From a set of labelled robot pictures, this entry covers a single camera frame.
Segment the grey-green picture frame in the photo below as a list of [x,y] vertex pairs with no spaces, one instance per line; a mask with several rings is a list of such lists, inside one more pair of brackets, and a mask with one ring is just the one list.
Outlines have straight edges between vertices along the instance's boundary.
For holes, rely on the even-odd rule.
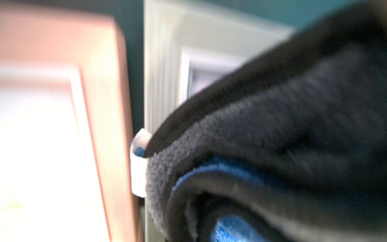
[[144,127],[154,133],[190,96],[190,70],[227,73],[294,28],[199,1],[144,2]]

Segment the blue black-edged cloth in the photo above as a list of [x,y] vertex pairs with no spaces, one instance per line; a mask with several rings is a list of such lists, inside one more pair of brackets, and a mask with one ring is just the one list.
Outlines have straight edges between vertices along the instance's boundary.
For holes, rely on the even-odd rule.
[[386,241],[386,1],[344,7],[197,93],[144,156],[169,242]]

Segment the pink picture frame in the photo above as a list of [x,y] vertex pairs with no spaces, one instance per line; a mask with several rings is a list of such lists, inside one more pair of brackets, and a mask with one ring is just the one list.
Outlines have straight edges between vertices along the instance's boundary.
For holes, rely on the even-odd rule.
[[140,242],[132,138],[114,19],[1,3],[1,241]]

